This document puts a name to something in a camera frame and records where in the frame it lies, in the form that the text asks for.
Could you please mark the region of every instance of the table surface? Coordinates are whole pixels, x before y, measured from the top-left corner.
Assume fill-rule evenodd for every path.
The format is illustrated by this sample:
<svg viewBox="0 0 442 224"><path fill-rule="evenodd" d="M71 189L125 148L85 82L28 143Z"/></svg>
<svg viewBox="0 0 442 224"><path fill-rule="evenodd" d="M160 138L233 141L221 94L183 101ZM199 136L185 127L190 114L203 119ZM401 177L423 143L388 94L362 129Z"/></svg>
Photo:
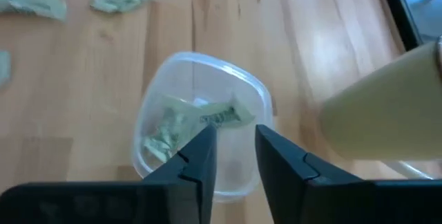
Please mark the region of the table surface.
<svg viewBox="0 0 442 224"><path fill-rule="evenodd" d="M157 0L108 16L66 0L66 23L0 17L12 80L0 89L0 190L36 180L139 180L130 147L142 96L171 54L232 62L267 86L277 130L364 178L380 162L327 148L316 114L327 98L403 52L384 0ZM213 223L272 223L261 186L215 204Z"/></svg>

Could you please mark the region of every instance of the cream cylinder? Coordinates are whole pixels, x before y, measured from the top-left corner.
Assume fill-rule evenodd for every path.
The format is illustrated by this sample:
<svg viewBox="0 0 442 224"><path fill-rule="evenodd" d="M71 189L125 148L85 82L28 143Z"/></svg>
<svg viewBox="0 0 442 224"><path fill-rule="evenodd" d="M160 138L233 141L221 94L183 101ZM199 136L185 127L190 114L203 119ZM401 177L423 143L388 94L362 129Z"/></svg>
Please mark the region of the cream cylinder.
<svg viewBox="0 0 442 224"><path fill-rule="evenodd" d="M420 46L336 97L320 114L323 133L345 158L442 158L441 42Z"/></svg>

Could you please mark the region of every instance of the wooden table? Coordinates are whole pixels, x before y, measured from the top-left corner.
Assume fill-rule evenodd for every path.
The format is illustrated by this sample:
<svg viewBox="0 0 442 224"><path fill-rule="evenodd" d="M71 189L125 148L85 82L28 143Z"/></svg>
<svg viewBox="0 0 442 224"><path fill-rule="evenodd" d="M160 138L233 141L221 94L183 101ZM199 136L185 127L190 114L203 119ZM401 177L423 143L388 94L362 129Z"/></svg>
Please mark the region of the wooden table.
<svg viewBox="0 0 442 224"><path fill-rule="evenodd" d="M125 15L66 0L66 23L0 16L12 80L0 89L0 189L36 180L139 180L135 117L171 54L232 62L270 90L278 131L364 178L400 177L379 162L346 161L318 132L331 95L403 52L383 0L157 0ZM213 223L272 223L261 187L215 204Z"/></svg>

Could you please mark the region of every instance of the wood grain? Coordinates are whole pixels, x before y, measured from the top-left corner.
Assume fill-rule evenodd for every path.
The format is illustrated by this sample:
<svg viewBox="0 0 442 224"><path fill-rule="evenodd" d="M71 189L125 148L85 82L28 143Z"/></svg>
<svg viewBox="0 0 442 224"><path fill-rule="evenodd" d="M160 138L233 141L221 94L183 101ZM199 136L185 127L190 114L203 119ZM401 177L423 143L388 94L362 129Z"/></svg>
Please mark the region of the wood grain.
<svg viewBox="0 0 442 224"><path fill-rule="evenodd" d="M0 90L1 189L28 180L135 180L135 116L158 66L194 50L254 74L278 131L365 178L380 162L327 147L316 114L330 96L403 52L385 0L157 0L125 15L67 0L68 21L0 16L12 81ZM215 204L213 223L271 223L262 187Z"/></svg>

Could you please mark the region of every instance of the clear plastic container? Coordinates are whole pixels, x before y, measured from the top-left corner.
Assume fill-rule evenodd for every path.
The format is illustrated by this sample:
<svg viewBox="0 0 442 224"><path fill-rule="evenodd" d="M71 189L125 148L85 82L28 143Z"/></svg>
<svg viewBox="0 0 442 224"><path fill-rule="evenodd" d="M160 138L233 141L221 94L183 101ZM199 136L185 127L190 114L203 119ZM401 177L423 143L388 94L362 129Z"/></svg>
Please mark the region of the clear plastic container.
<svg viewBox="0 0 442 224"><path fill-rule="evenodd" d="M143 146L162 117L162 96L170 95L196 106L228 102L233 96L255 116L244 127L218 129L217 175L214 200L238 200L259 183L255 153L255 126L273 128L268 90L250 73L222 60L198 53L176 53L158 69L140 109L133 139L133 166L141 177L162 165Z"/></svg>

